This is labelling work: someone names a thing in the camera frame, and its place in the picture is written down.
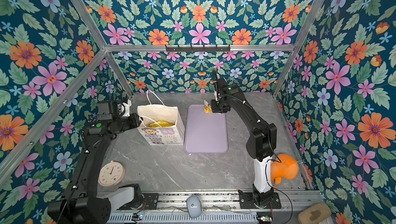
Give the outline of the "twisted bread top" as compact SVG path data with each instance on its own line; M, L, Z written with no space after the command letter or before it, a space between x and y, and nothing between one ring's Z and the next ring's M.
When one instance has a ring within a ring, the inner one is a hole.
M204 105L204 113L211 114L212 110L210 106Z

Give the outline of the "white paper bag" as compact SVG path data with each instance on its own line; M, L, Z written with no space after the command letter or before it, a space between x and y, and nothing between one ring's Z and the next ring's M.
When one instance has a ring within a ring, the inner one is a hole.
M163 101L160 101L160 104L152 104L150 94L156 96L151 90L146 92L149 104L137 107L141 122L138 131L152 146L183 145L185 126L178 107L167 106Z

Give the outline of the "striped croissant bread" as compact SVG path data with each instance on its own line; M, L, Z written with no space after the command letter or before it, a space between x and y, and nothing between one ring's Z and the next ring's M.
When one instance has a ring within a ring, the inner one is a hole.
M172 126L174 126L173 123L169 123L164 120L155 121L155 122L149 124L150 128L167 128L167 127L172 127Z

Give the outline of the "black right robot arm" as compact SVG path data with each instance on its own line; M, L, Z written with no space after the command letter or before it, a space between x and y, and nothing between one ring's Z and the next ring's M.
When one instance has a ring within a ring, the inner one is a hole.
M226 113L234 109L250 132L246 150L254 161L255 179L252 200L257 207L264 207L273 198L271 183L271 163L275 160L277 128L267 123L251 106L238 85L229 85L225 79L213 74L214 99L211 100L213 113Z

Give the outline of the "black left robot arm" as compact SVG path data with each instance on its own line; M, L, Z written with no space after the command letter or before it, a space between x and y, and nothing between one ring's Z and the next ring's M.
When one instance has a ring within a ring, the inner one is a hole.
M59 201L49 204L47 213L58 224L105 224L111 214L130 204L143 205L138 184L119 188L106 198L97 197L98 179L107 150L117 135L140 126L131 101L98 103L97 120L83 130L83 148L72 179Z

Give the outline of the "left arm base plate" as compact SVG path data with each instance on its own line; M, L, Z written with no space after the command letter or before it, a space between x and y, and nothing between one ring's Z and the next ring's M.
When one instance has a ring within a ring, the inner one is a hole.
M156 210L159 194L158 193L143 193L144 197L144 210Z

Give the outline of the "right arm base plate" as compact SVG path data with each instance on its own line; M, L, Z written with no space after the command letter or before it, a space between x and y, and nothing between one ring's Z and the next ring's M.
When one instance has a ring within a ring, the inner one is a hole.
M239 204L241 209L281 209L281 201L278 193L269 190L266 193L243 192L238 190Z

